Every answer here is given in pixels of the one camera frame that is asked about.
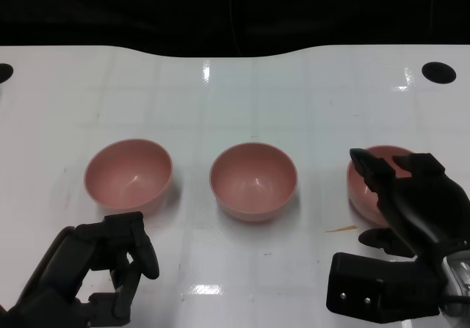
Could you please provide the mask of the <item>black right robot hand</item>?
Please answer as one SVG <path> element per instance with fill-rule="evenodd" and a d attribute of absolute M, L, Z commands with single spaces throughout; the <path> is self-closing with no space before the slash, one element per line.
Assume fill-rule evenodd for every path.
<path fill-rule="evenodd" d="M 417 256 L 469 245 L 469 197 L 446 175 L 430 153 L 393 156 L 410 173 L 397 177 L 384 159 L 362 148 L 350 149 L 352 165 L 377 195 L 377 208 L 397 237 Z"/>

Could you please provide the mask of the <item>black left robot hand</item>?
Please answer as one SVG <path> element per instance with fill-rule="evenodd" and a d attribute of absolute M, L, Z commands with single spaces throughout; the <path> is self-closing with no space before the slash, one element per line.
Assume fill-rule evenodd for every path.
<path fill-rule="evenodd" d="M 89 271 L 108 271 L 114 291 L 76 295 Z M 1 310 L 2 327 L 123 327 L 141 277 L 159 264 L 140 212 L 64 228 L 29 278 L 15 306 Z"/>

